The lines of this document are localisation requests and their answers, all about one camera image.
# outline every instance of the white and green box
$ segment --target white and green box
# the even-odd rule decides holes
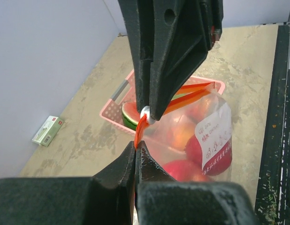
[[[33,137],[32,142],[47,147],[63,123],[64,121],[59,117],[49,116],[45,123],[38,130],[36,135]]]

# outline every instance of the watermelon rind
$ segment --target watermelon rind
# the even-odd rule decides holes
[[[137,124],[139,123],[138,121],[134,120],[128,115],[128,112],[124,111],[124,106],[125,104],[130,104],[131,102],[126,102],[122,105],[122,119],[123,119],[123,124],[125,127],[128,127],[132,130],[136,130]]]

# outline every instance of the pink basket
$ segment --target pink basket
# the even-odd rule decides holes
[[[186,84],[195,84],[195,83],[206,83],[214,81],[216,83],[216,89],[219,94],[223,94],[225,90],[225,84],[222,81],[191,76]],[[122,93],[124,89],[130,86],[128,92]],[[135,131],[131,130],[123,125],[122,120],[122,105],[128,101],[135,101],[135,85],[134,85],[134,70],[130,72],[130,74],[126,77],[126,79],[122,82],[122,84],[118,87],[112,97],[107,101],[105,106],[100,111],[100,116],[115,125],[118,129],[124,131],[129,135],[135,135]]]

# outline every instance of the basket handle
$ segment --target basket handle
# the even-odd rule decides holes
[[[125,87],[129,84],[128,80],[123,80],[122,84],[116,89],[116,91],[111,96],[113,101],[116,101],[121,92],[125,89]]]

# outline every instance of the white label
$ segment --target white label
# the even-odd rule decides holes
[[[231,138],[231,109],[227,103],[199,122],[195,135],[202,149],[202,169]]]

